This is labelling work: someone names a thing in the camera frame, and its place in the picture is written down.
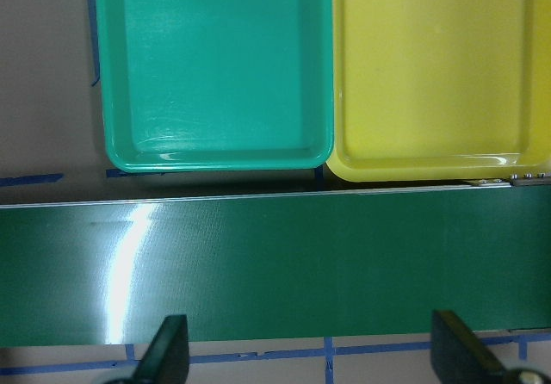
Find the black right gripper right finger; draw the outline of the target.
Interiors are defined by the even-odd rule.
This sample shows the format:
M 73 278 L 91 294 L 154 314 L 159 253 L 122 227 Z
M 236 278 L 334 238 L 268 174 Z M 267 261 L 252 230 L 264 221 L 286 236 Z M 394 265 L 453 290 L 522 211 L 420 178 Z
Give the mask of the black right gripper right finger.
M 511 383 L 503 363 L 450 310 L 431 315 L 431 367 L 441 383 Z

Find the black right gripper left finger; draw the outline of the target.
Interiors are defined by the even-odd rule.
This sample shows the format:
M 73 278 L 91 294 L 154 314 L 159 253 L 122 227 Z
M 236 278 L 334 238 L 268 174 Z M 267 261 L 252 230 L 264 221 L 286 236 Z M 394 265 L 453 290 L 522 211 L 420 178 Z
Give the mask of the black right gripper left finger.
M 133 373 L 134 383 L 185 383 L 189 335 L 185 315 L 167 316 Z

